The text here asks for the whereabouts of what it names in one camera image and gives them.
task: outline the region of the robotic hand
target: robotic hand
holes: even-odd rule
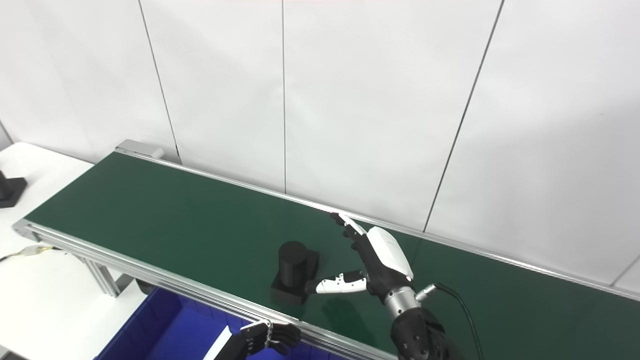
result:
[[[245,360],[265,348],[273,348],[286,356],[290,347],[300,341],[300,329],[292,324],[273,323],[261,320],[240,329],[227,340],[215,360]]]
[[[346,272],[336,277],[309,281],[307,293],[353,293],[367,290],[378,297],[393,320],[391,340],[399,360],[461,360],[444,334],[444,327],[420,302],[435,289],[430,286],[416,295],[413,271],[396,239],[380,227],[365,231],[346,215],[331,217],[345,227],[344,236],[353,240],[367,274]]]

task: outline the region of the black cable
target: black cable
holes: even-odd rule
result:
[[[471,326],[471,333],[474,336],[474,342],[476,343],[476,351],[478,353],[478,360],[484,360],[484,355],[482,353],[482,348],[480,347],[480,340],[478,339],[478,334],[476,332],[476,326],[474,325],[474,321],[473,319],[471,319],[471,313],[469,313],[469,309],[467,309],[467,306],[465,305],[464,301],[462,301],[462,298],[460,297],[460,295],[458,295],[458,293],[456,293],[452,288],[445,286],[443,284],[440,284],[439,282],[435,283],[433,286],[436,287],[436,289],[438,290],[442,290],[444,292],[446,292],[447,294],[451,295],[452,297],[456,298],[456,300],[460,303],[460,305],[462,306],[462,310],[465,311],[465,314],[467,316],[467,320],[469,321],[469,326]]]

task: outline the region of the cable connector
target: cable connector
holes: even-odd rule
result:
[[[420,290],[417,294],[415,294],[415,300],[417,300],[417,302],[423,302],[424,299],[427,298],[427,295],[429,295],[429,293],[435,289],[436,289],[435,284],[431,284],[427,286],[426,288]]]
[[[18,251],[18,252],[14,252],[13,254],[9,254],[7,256],[3,256],[0,258],[0,261],[5,260],[7,258],[10,258],[12,256],[18,256],[18,255],[22,255],[22,256],[32,256],[32,255],[38,255],[43,251],[47,251],[47,250],[59,250],[57,247],[53,247],[53,246],[41,246],[41,245],[31,245],[31,246],[27,246],[26,248]]]

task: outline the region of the wire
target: wire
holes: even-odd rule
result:
[[[445,286],[443,284],[440,284],[439,282],[435,283],[434,286],[436,287],[436,289],[442,290],[447,294],[451,295],[452,297],[456,298],[456,300],[460,303],[460,305],[462,306],[462,310],[465,311],[465,314],[467,316],[469,326],[471,326],[471,333],[473,334],[474,342],[476,343],[476,351],[478,353],[478,359],[484,360],[482,348],[480,347],[480,340],[478,339],[478,333],[476,332],[476,326],[474,325],[473,319],[471,319],[471,313],[469,313],[469,309],[467,309],[467,306],[465,305],[464,301],[462,301],[462,298],[460,297],[460,295],[458,295],[458,293],[456,293],[452,288]]]
[[[47,251],[47,250],[62,250],[62,249],[60,249],[59,247],[55,247],[55,246],[32,245],[32,246],[27,246],[26,248],[22,249],[21,251],[14,252],[13,254],[5,255],[5,256],[0,258],[0,261],[7,260],[8,258],[10,258],[12,256],[18,256],[18,255],[24,255],[24,256],[38,255],[38,254],[42,253],[43,251]]]

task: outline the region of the panel seam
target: panel seam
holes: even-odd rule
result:
[[[4,127],[4,124],[2,123],[2,120],[0,120],[0,129],[2,129],[2,131],[6,135],[6,138],[9,139],[9,142],[12,145],[15,144],[15,142],[13,141],[13,138],[11,137],[11,135],[9,135],[9,132],[6,130],[6,127]]]
[[[151,58],[154,62],[154,68],[156,70],[156,76],[158,78],[158,85],[160,85],[160,93],[162,94],[162,101],[164,103],[164,110],[166,112],[166,118],[169,121],[169,128],[171,129],[171,136],[173,137],[173,144],[175,146],[175,154],[178,156],[178,162],[182,164],[180,158],[180,151],[178,150],[178,141],[175,139],[175,131],[173,130],[173,123],[171,122],[171,115],[169,114],[169,107],[166,104],[166,97],[164,96],[164,88],[162,86],[162,80],[160,79],[160,72],[158,71],[158,65],[156,62],[156,54],[154,53],[154,46],[151,44],[151,36],[149,36],[149,28],[147,27],[147,19],[145,18],[145,12],[142,10],[142,2],[138,0],[138,6],[140,6],[140,15],[142,15],[142,23],[145,26],[145,33],[147,34],[147,40],[149,42],[149,49],[151,50]]]
[[[284,193],[287,193],[287,99],[284,75],[284,0],[281,1],[282,20],[282,122],[284,129]]]
[[[638,256],[636,256],[636,258],[631,261],[631,263],[627,265],[624,270],[622,270],[620,275],[618,275],[609,286],[614,287],[618,283],[618,281],[620,281],[620,279],[622,279],[629,272],[629,270],[631,270],[638,263],[638,261],[640,261],[640,254],[638,254]]]
[[[456,130],[456,135],[453,138],[453,143],[451,144],[451,149],[449,150],[449,155],[447,156],[447,161],[444,164],[444,168],[442,169],[442,175],[440,176],[440,181],[438,182],[438,187],[436,188],[436,193],[433,196],[433,202],[431,202],[431,207],[429,208],[429,214],[427,215],[427,220],[424,222],[424,228],[422,229],[423,233],[427,231],[427,225],[429,225],[429,220],[431,219],[431,214],[433,212],[433,207],[436,204],[436,200],[438,198],[438,194],[440,193],[440,187],[442,187],[442,181],[444,180],[444,176],[447,172],[447,168],[449,167],[449,162],[451,161],[451,155],[453,154],[453,149],[456,146],[456,142],[458,141],[458,135],[460,135],[460,129],[462,129],[462,123],[465,121],[465,117],[467,116],[467,110],[469,109],[469,104],[471,103],[471,98],[474,95],[474,90],[476,89],[476,84],[478,82],[478,78],[480,77],[480,72],[482,71],[482,66],[484,64],[484,59],[486,58],[486,54],[489,51],[489,45],[491,45],[491,40],[493,39],[493,34],[495,33],[495,27],[498,24],[498,20],[500,19],[500,13],[502,13],[502,6],[504,5],[504,0],[501,0],[500,6],[498,7],[498,12],[495,16],[495,20],[493,22],[493,26],[491,28],[491,32],[489,33],[489,39],[486,42],[486,46],[484,47],[484,52],[482,54],[482,58],[480,59],[480,65],[478,66],[478,70],[476,72],[476,77],[474,78],[474,82],[471,85],[471,91],[469,92],[469,97],[467,98],[467,103],[465,105],[465,109],[462,111],[462,118],[460,118],[460,123],[458,124],[458,129]]]

